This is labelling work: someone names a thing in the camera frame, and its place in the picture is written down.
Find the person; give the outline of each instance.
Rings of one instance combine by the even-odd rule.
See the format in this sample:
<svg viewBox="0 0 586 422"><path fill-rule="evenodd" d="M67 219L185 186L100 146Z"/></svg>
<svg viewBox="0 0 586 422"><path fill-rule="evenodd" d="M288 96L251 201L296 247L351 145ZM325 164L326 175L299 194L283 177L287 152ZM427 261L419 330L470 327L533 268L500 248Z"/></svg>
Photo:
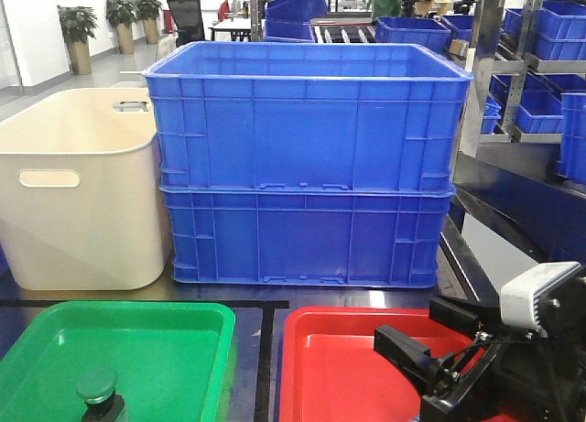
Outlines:
<svg viewBox="0 0 586 422"><path fill-rule="evenodd" d="M224 19L228 19L230 15L230 5L228 4L228 0L224 0L224 2L220 5L220 10L218 10L218 20L222 22Z"/></svg>
<svg viewBox="0 0 586 422"><path fill-rule="evenodd" d="M401 3L404 0L373 0L373 21L380 16L401 16Z"/></svg>

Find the green shirt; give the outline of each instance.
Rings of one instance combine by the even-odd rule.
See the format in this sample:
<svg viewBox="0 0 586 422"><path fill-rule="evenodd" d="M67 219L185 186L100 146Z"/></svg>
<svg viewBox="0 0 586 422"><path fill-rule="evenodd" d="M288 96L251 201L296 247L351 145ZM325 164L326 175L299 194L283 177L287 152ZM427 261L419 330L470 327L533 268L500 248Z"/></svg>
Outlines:
<svg viewBox="0 0 586 422"><path fill-rule="evenodd" d="M403 0L373 0L373 20L380 16L401 16Z"/></svg>

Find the bin handle hole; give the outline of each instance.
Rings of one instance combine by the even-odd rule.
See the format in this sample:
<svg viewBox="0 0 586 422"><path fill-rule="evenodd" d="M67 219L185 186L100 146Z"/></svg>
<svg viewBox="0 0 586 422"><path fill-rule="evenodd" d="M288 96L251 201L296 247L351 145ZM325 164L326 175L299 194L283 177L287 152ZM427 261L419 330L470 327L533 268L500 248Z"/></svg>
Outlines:
<svg viewBox="0 0 586 422"><path fill-rule="evenodd" d="M150 111L150 103L144 101L121 101L114 102L112 109L116 113L148 113Z"/></svg>
<svg viewBox="0 0 586 422"><path fill-rule="evenodd" d="M21 170L18 180L31 189L72 189L80 185L80 176L73 170Z"/></svg>

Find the green knob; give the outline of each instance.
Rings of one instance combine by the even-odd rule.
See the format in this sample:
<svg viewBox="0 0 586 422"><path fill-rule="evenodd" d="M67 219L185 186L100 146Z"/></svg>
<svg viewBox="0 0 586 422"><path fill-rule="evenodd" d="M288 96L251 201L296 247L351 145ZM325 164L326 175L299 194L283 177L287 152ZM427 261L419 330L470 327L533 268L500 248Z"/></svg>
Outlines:
<svg viewBox="0 0 586 422"><path fill-rule="evenodd" d="M99 367L85 373L77 383L77 394L86 404L96 405L108 399L116 388L116 371Z"/></svg>

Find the red plastic tray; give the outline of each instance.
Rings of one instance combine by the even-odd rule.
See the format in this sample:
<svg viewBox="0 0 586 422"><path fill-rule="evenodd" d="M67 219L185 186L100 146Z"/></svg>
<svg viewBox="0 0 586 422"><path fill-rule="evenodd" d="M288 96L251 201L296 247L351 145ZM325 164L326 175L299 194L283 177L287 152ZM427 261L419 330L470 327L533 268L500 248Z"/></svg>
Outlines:
<svg viewBox="0 0 586 422"><path fill-rule="evenodd" d="M426 309L301 308L285 327L280 422L407 422L419 396L373 349L388 324L430 347L433 356L470 340L428 318ZM514 422L494 417L491 422Z"/></svg>

